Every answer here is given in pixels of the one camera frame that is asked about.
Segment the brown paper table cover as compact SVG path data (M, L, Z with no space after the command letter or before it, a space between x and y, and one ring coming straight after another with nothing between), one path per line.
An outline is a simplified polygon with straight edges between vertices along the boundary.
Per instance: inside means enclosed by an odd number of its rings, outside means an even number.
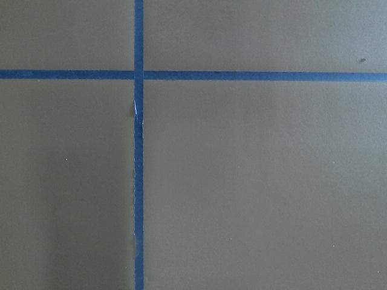
M145 1L161 71L386 71L385 1ZM386 83L145 81L146 289L385 289ZM1 288L132 289L133 80L1 81Z

